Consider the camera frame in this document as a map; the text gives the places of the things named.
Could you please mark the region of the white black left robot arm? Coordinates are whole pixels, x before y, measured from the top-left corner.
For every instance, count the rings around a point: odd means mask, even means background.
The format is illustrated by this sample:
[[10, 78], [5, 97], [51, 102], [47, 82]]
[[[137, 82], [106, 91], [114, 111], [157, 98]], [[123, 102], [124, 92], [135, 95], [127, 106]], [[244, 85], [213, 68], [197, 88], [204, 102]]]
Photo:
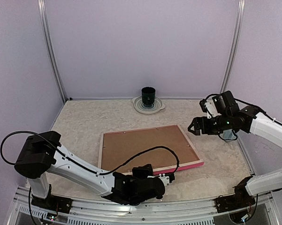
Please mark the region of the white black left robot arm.
[[56, 197], [50, 193], [45, 173], [62, 176], [122, 205], [161, 199], [170, 184], [169, 176], [155, 176], [150, 164], [134, 167], [132, 175], [97, 168], [68, 151], [60, 138], [55, 131], [29, 136], [14, 165], [28, 179], [33, 195], [48, 209], [56, 204]]

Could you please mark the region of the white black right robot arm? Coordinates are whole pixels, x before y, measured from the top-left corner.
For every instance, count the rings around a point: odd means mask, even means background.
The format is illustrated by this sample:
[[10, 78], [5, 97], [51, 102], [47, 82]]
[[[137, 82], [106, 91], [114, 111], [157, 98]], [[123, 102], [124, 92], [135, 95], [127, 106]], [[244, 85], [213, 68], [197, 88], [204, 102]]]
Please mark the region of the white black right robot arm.
[[[207, 115], [195, 117], [188, 126], [188, 131], [194, 135], [217, 135], [231, 130], [236, 134], [243, 131], [259, 136], [282, 149], [282, 123], [270, 117], [265, 110], [257, 105], [246, 104], [239, 108], [239, 99], [234, 98], [231, 91], [221, 94], [211, 94], [217, 111], [216, 116]], [[269, 191], [282, 190], [282, 168], [258, 176], [243, 179], [234, 188], [235, 194], [231, 197], [231, 205], [241, 208], [255, 196]]]

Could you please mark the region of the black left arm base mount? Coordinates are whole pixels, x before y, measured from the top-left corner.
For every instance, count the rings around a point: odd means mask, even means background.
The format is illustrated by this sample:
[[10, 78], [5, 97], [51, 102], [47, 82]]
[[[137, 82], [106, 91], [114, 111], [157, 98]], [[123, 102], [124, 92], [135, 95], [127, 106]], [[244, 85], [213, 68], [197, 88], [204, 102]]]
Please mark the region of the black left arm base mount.
[[45, 199], [37, 198], [33, 196], [32, 198], [32, 205], [51, 210], [55, 212], [61, 212], [69, 214], [73, 200], [71, 198], [56, 196], [56, 195], [49, 195]]

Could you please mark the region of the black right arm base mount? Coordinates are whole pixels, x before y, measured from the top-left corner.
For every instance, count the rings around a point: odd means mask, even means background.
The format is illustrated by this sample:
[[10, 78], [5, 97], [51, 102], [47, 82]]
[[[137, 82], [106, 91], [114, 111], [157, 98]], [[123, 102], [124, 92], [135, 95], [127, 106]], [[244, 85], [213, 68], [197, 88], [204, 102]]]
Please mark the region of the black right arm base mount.
[[236, 195], [228, 195], [215, 198], [214, 200], [218, 213], [238, 210], [241, 208], [249, 207], [256, 203], [253, 197], [236, 197]]

